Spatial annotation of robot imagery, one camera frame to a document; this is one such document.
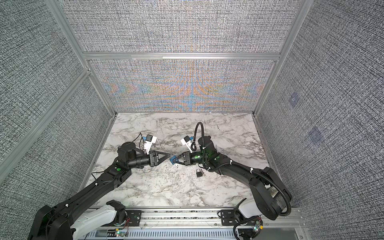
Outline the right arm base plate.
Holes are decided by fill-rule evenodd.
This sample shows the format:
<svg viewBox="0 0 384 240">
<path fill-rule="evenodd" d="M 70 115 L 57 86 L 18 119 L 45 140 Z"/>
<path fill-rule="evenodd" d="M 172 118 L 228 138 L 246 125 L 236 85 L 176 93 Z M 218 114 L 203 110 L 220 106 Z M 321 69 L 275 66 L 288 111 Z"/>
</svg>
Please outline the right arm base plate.
<svg viewBox="0 0 384 240">
<path fill-rule="evenodd" d="M 223 226 L 234 226 L 246 219 L 239 211 L 233 209 L 219 210 L 217 214 Z"/>
</svg>

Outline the black padlock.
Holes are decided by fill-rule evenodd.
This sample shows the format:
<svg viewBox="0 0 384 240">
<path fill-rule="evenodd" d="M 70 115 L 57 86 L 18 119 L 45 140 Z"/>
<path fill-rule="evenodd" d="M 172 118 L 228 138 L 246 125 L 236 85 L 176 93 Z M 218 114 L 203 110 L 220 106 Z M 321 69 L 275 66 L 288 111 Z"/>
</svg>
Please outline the black padlock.
<svg viewBox="0 0 384 240">
<path fill-rule="evenodd" d="M 201 178 L 205 175 L 204 171 L 202 169 L 197 169 L 196 170 L 196 175 L 198 178 Z"/>
</svg>

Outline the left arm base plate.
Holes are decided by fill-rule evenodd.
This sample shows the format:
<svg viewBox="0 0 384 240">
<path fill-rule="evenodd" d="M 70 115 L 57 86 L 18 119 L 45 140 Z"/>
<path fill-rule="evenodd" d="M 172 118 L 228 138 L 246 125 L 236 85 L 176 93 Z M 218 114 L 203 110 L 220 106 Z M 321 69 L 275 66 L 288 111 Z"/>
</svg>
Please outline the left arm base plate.
<svg viewBox="0 0 384 240">
<path fill-rule="evenodd" d="M 141 210 L 126 210 L 124 214 L 118 212 L 116 218 L 111 223 L 103 225 L 103 227 L 138 227 L 141 218 Z"/>
</svg>

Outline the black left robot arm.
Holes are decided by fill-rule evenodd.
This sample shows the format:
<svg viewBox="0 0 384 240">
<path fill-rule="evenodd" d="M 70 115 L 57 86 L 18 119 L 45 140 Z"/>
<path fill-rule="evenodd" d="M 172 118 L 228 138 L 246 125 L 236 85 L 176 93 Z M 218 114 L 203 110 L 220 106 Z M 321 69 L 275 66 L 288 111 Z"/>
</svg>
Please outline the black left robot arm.
<svg viewBox="0 0 384 240">
<path fill-rule="evenodd" d="M 92 231 L 92 227 L 76 223 L 86 210 L 124 183 L 131 176 L 132 169 L 155 167 L 170 157 L 170 154 L 159 151 L 145 153 L 133 142 L 122 144 L 117 153 L 113 163 L 87 187 L 54 207 L 39 209 L 28 239 L 74 240 Z"/>
</svg>

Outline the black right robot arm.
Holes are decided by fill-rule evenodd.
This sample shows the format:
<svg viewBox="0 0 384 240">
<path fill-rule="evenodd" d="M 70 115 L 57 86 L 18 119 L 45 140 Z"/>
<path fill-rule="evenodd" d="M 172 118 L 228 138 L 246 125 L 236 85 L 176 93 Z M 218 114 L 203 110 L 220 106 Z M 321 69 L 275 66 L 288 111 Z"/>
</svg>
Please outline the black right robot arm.
<svg viewBox="0 0 384 240">
<path fill-rule="evenodd" d="M 189 150 L 171 157 L 172 164 L 201 165 L 207 172 L 230 177 L 250 188 L 253 197 L 234 207 L 238 220 L 254 216 L 276 220 L 279 216 L 291 214 L 292 195 L 272 168 L 255 169 L 233 161 L 217 151 L 210 136 L 198 140 L 199 151 L 192 141 L 182 142 Z"/>
</svg>

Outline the blue padlock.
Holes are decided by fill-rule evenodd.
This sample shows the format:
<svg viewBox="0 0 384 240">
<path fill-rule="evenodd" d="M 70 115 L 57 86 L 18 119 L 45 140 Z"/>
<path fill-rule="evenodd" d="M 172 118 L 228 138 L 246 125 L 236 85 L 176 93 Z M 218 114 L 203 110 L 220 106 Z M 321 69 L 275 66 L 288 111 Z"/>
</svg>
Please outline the blue padlock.
<svg viewBox="0 0 384 240">
<path fill-rule="evenodd" d="M 174 165 L 176 163 L 176 161 L 177 161 L 177 157 L 176 156 L 172 156 L 170 158 L 170 161 L 171 161 L 172 165 Z"/>
</svg>

